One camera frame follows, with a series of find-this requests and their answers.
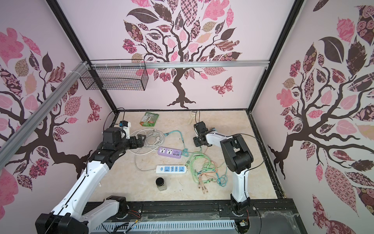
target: purple power strip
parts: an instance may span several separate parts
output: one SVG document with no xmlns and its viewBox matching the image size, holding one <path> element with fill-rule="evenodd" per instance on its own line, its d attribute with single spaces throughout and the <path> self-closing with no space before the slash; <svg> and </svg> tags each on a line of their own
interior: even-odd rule
<svg viewBox="0 0 374 234">
<path fill-rule="evenodd" d="M 182 157 L 181 151 L 179 149 L 170 149 L 165 147 L 160 147 L 157 153 L 161 156 L 166 156 L 170 158 L 178 158 Z"/>
</svg>

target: white power strip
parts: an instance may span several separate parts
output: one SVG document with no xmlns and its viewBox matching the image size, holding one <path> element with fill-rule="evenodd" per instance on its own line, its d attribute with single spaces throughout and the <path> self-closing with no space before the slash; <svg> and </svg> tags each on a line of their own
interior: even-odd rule
<svg viewBox="0 0 374 234">
<path fill-rule="evenodd" d="M 157 165 L 156 174 L 170 175 L 170 174 L 185 174 L 187 167 L 185 165 Z"/>
</svg>

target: beige table surface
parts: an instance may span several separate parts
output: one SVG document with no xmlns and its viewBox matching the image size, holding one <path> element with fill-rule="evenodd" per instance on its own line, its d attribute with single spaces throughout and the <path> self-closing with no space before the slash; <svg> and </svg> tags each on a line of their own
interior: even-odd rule
<svg viewBox="0 0 374 234">
<path fill-rule="evenodd" d="M 190 119 L 189 111 L 161 111 L 152 112 L 159 114 L 155 128 L 163 133 L 172 130 L 180 130 L 183 134 L 186 148 L 189 152 L 199 151 L 200 148 L 194 146 L 193 137 L 196 136 L 193 124 L 188 124 Z M 137 129 L 145 129 L 139 122 L 145 112 L 126 112 L 124 120 L 131 122 L 130 132 Z M 122 120 L 121 113 L 117 123 Z M 201 111 L 200 121 L 204 121 L 208 129 L 215 127 L 219 133 L 227 136 L 236 133 L 247 133 L 253 135 L 253 131 L 244 110 L 233 111 Z M 249 149 L 251 150 L 254 161 L 252 167 L 259 165 L 262 161 L 262 155 L 255 139 L 243 135 Z M 165 138 L 163 146 L 173 149 L 183 149 L 183 144 L 179 133 L 172 133 Z M 220 147 L 202 146 L 202 152 L 221 165 L 224 162 L 222 150 Z M 137 156 L 137 165 L 140 169 L 147 170 L 156 168 L 156 165 L 174 164 L 183 165 L 187 157 L 181 159 L 159 156 L 157 151 L 153 151 L 143 156 Z M 197 161 L 195 168 L 201 168 L 204 160 Z M 225 173 L 226 166 L 219 168 L 218 174 Z M 167 190 L 160 192 L 156 187 L 156 179 L 163 177 L 165 179 Z M 208 193 L 203 194 L 198 188 L 198 184 L 192 180 L 190 172 L 185 175 L 158 176 L 154 171 L 138 171 L 134 166 L 134 154 L 127 151 L 124 156 L 119 158 L 113 165 L 108 174 L 101 180 L 101 186 L 97 186 L 90 201 L 102 201 L 110 195 L 125 196 L 128 201 L 168 201 L 168 200 L 226 200 L 230 199 L 232 192 L 232 172 L 227 170 L 228 182 L 225 187 L 220 187 L 216 183 L 208 183 L 206 188 Z M 249 195 L 251 199 L 276 199 L 271 179 L 267 172 L 265 164 L 249 171 L 248 175 Z"/>
</svg>

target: green snack bag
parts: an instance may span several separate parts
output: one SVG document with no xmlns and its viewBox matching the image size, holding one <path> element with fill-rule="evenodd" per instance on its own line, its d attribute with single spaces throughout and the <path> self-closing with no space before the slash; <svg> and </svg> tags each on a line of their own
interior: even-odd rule
<svg viewBox="0 0 374 234">
<path fill-rule="evenodd" d="M 153 127 L 156 124 L 156 120 L 158 117 L 159 117 L 159 114 L 146 112 L 140 121 L 140 125 L 144 127 Z"/>
</svg>

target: butterfly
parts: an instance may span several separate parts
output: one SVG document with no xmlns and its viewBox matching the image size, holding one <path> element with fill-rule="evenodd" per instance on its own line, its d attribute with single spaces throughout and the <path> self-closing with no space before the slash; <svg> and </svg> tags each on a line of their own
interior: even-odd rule
<svg viewBox="0 0 374 234">
<path fill-rule="evenodd" d="M 226 90 L 227 91 L 232 91 L 232 89 L 233 89 L 233 86 L 231 85 L 232 82 L 233 82 L 232 77 L 230 77 L 225 81 L 225 84 L 223 86 L 213 85 L 212 89 L 217 90 L 218 94 L 221 94 L 222 97 L 223 97 L 223 94 L 226 93 Z"/>
<path fill-rule="evenodd" d="M 100 109 L 102 108 L 99 106 L 99 104 L 95 104 L 95 102 L 91 98 L 89 98 L 89 102 L 90 102 L 92 112 L 88 116 L 87 123 L 92 122 L 94 120 L 95 121 L 100 120 L 100 115 L 98 114 L 98 112 L 100 112 Z"/>
</svg>

